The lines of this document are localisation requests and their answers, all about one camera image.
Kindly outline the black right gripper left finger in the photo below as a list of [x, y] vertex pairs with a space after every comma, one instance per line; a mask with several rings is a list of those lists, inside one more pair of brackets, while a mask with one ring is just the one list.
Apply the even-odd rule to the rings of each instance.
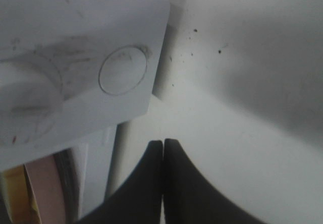
[[160, 223], [162, 162], [163, 143], [150, 141], [126, 181], [77, 223]]

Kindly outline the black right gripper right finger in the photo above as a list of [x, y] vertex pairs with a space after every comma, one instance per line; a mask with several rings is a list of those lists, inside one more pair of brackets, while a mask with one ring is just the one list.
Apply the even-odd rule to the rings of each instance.
[[178, 140], [164, 144], [166, 223], [250, 223], [250, 215], [217, 191]]

